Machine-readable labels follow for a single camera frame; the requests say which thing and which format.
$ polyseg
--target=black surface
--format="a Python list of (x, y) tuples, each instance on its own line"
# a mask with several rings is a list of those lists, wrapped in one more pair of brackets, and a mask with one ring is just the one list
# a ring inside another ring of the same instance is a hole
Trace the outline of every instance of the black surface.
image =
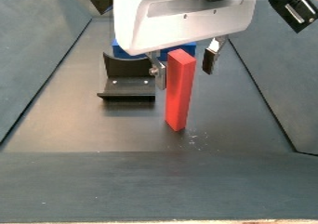
[(274, 115), (300, 152), (318, 154), (317, 22), (296, 34), (266, 1), (249, 29), (230, 36)]
[(317, 157), (293, 153), (232, 45), (212, 76), (198, 64), (175, 133), (163, 91), (97, 96), (113, 23), (93, 21), (2, 144), (0, 222), (318, 218)]
[(300, 154), (2, 153), (2, 222), (318, 218)]

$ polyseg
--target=red block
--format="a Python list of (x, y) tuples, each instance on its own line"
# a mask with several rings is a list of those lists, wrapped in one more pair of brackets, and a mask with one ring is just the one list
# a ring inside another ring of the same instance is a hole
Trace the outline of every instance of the red block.
[(182, 49), (169, 52), (166, 121), (175, 131), (186, 128), (195, 64)]

